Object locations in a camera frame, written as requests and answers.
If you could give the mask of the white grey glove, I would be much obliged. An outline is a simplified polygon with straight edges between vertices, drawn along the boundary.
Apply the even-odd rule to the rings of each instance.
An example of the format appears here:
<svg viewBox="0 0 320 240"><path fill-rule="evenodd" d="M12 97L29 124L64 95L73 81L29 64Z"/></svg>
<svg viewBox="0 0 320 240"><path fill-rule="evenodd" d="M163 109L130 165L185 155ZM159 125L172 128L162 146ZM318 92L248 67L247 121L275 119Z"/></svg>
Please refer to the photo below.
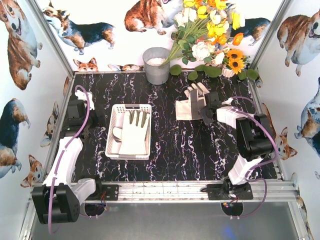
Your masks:
<svg viewBox="0 0 320 240"><path fill-rule="evenodd" d="M184 91L186 100L175 102L175 116L177 121L200 120L199 110L204 108L206 104L205 94L209 90L201 83L192 83Z"/></svg>

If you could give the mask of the white glove green trim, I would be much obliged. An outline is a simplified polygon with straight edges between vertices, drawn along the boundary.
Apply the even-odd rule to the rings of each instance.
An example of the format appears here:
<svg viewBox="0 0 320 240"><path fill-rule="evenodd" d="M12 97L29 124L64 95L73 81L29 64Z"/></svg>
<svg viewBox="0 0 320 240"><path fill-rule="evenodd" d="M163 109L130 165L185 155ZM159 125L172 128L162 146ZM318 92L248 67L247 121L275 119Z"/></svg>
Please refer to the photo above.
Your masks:
<svg viewBox="0 0 320 240"><path fill-rule="evenodd" d="M121 130L119 155L145 155L146 135L150 114L144 111L126 111Z"/></svg>

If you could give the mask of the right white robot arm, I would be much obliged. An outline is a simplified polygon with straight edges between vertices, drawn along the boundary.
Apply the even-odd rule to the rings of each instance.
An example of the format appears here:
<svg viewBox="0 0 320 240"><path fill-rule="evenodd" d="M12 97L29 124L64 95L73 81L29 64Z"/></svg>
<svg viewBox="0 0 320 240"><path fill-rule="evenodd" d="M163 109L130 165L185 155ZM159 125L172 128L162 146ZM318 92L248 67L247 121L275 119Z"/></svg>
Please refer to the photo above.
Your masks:
<svg viewBox="0 0 320 240"><path fill-rule="evenodd" d="M233 98L220 101L217 92L204 94L205 106L198 114L206 125L214 121L226 124L236 130L238 156L228 173L232 185L248 182L252 171L262 166L265 157L277 149L266 114L250 114L231 106Z"/></svg>

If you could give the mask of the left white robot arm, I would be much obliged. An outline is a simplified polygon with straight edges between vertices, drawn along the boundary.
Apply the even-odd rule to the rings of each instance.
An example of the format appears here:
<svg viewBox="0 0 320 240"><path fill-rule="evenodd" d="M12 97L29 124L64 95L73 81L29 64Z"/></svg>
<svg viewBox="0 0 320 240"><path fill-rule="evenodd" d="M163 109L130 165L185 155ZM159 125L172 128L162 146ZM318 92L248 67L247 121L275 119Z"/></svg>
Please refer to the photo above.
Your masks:
<svg viewBox="0 0 320 240"><path fill-rule="evenodd" d="M94 176L71 184L77 158L83 149L85 132L97 124L92 93L76 90L75 99L67 105L67 119L51 170L42 185L35 186L31 192L41 224L51 227L52 224L74 223L79 218L81 205L102 194L102 183Z"/></svg>

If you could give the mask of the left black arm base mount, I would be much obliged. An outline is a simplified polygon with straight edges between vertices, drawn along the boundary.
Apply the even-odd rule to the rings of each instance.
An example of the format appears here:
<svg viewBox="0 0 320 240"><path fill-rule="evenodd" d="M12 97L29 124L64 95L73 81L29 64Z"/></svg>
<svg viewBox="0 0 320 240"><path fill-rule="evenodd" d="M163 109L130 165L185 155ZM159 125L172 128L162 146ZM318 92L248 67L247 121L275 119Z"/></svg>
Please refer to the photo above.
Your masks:
<svg viewBox="0 0 320 240"><path fill-rule="evenodd" d="M96 190L86 198L87 201L117 201L119 197L118 184L104 184L99 178L95 178Z"/></svg>

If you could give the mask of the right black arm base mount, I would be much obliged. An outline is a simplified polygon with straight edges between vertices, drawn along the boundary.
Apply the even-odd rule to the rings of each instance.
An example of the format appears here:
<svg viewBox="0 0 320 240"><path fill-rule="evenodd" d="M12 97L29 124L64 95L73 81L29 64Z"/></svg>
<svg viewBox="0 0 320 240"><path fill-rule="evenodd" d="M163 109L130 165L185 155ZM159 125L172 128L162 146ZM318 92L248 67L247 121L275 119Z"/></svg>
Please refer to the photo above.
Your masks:
<svg viewBox="0 0 320 240"><path fill-rule="evenodd" d="M200 189L200 192L207 193L208 199L214 200L252 200L253 192L248 182L234 185L229 178L225 178L222 183L207 184Z"/></svg>

